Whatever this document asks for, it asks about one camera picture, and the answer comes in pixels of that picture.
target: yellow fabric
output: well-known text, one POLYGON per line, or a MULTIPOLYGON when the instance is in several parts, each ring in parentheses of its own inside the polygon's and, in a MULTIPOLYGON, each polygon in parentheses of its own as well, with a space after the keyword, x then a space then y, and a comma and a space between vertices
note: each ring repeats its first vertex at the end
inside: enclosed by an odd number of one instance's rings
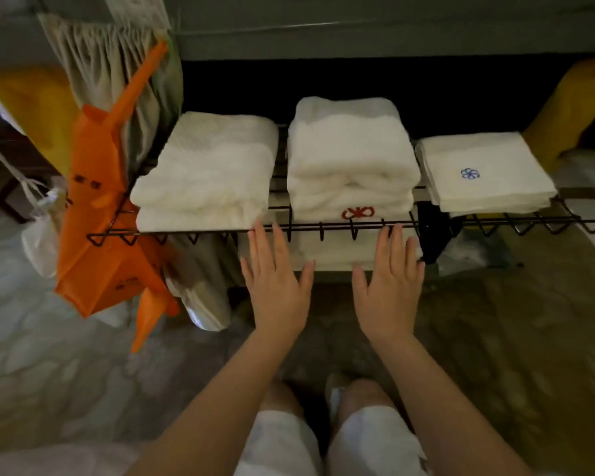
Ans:
POLYGON ((0 103, 44 158, 67 176, 79 107, 64 69, 40 66, 0 71, 0 103))
POLYGON ((522 134, 547 172, 559 155, 577 146, 595 119, 595 58, 575 63, 522 134))

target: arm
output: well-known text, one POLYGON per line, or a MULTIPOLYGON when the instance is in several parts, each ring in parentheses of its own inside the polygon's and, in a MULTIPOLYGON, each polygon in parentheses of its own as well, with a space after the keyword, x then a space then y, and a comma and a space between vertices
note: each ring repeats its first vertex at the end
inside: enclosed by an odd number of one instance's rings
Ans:
POLYGON ((416 240, 395 226, 377 241, 370 285, 353 270, 353 295, 363 332, 397 384, 428 462, 437 476, 532 472, 413 336, 425 272, 416 240))
POLYGON ((273 227, 275 262, 260 223, 249 232, 251 265, 241 259, 256 329, 203 391, 149 445, 128 476, 231 475, 262 398, 306 324, 314 263, 295 278, 282 231, 273 227))

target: blue flower logo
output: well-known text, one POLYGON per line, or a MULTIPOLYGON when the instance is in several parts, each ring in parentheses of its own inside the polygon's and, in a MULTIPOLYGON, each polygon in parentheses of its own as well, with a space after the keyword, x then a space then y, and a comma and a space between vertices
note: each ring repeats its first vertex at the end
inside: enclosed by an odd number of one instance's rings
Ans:
POLYGON ((467 180, 474 180, 480 177, 480 173, 476 169, 463 169, 460 171, 460 176, 467 180))

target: gray wall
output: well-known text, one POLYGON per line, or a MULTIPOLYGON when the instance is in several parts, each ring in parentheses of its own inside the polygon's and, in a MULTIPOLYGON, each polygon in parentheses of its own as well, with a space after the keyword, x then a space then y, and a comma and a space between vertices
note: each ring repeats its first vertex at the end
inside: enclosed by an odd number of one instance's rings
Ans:
MULTIPOLYGON (((595 0, 165 2, 185 60, 595 51, 595 0)), ((35 9, 111 20, 103 0, 0 0, 0 68, 56 63, 35 9)))

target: finger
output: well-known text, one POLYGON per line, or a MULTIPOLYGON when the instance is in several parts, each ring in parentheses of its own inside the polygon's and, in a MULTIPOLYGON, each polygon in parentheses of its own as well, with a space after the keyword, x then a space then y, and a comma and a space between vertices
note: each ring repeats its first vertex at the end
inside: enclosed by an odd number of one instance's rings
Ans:
POLYGON ((416 237, 408 237, 405 241, 405 278, 408 280, 416 279, 417 258, 416 258, 416 237))
POLYGON ((390 252, 388 248, 388 227, 379 232, 377 249, 375 253, 375 270, 390 273, 390 252))
POLYGON ((273 224, 273 249, 275 252, 276 270, 293 271, 289 245, 284 237, 284 232, 282 232, 282 229, 276 223, 273 224))
POLYGON ((366 280, 366 273, 362 266, 355 264, 353 266, 353 299, 355 300, 355 306, 357 303, 363 301, 368 295, 368 281, 366 280))
POLYGON ((405 272, 404 226, 396 224, 390 237, 390 271, 395 275, 405 272))
POLYGON ((256 244, 256 233, 253 230, 247 232, 249 238, 249 254, 251 254, 251 271, 254 277, 260 275, 260 260, 258 259, 258 245, 256 244))
POLYGON ((416 275, 417 284, 422 286, 424 279, 425 279, 425 263, 423 261, 418 261, 417 262, 417 275, 416 275))
POLYGON ((302 293, 311 298, 311 289, 313 288, 313 280, 315 278, 315 261, 312 260, 304 264, 302 267, 302 274, 299 276, 299 287, 302 293))
POLYGON ((256 232, 256 247, 258 248, 258 261, 260 263, 260 273, 265 271, 274 271, 273 255, 269 246, 269 240, 266 238, 266 232, 260 220, 254 224, 256 232))
POLYGON ((245 257, 240 258, 240 270, 242 271, 242 275, 245 278, 245 285, 247 286, 249 293, 251 294, 251 289, 254 286, 254 274, 251 271, 249 262, 247 262, 245 257))

